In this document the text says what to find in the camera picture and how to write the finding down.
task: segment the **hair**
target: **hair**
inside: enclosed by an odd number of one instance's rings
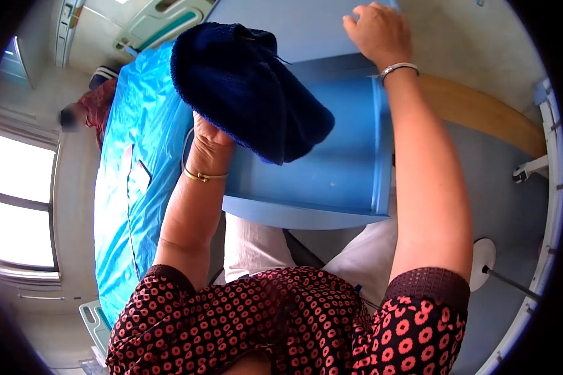
[[[77,123],[77,118],[73,110],[67,106],[65,109],[60,111],[60,126],[63,129],[73,129]]]

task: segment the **metal pole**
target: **metal pole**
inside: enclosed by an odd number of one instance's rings
[[[530,289],[526,288],[525,286],[512,281],[509,278],[504,277],[503,275],[499,274],[498,272],[492,270],[490,267],[488,266],[484,266],[481,269],[482,273],[488,274],[490,276],[496,277],[498,280],[503,281],[503,283],[507,283],[509,285],[511,285],[512,287],[518,289],[520,292],[522,292],[523,294],[525,294],[526,296],[532,298],[535,302],[538,302],[538,300],[540,299],[540,295],[532,292]]]

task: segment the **red polka dot dress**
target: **red polka dot dress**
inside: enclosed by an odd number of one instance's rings
[[[197,292],[157,265],[117,319],[106,363],[112,374],[219,374],[260,350],[278,374],[447,374],[468,299],[457,274],[416,269],[390,283],[371,318],[352,285],[311,267]]]

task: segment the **bracelet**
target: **bracelet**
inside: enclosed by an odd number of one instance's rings
[[[386,69],[384,69],[383,71],[381,71],[381,73],[379,73],[379,79],[382,81],[382,86],[383,86],[383,79],[386,78],[386,76],[388,74],[390,74],[391,72],[400,69],[400,68],[411,68],[411,69],[415,69],[415,71],[417,72],[417,77],[419,77],[419,68],[417,68],[417,65],[415,64],[411,64],[410,62],[400,62],[398,64],[392,64],[389,67],[387,67]]]
[[[190,171],[187,169],[187,167],[184,168],[184,174],[191,179],[201,180],[203,183],[207,183],[210,179],[225,179],[229,175],[229,173],[226,173],[226,174],[220,175],[220,176],[209,176],[209,175],[202,174],[200,172],[198,172],[197,175],[193,175],[192,173],[190,173]]]

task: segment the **towel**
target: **towel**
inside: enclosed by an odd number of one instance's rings
[[[193,110],[268,163],[306,155],[334,116],[280,62],[270,32],[208,22],[182,33],[173,86]]]

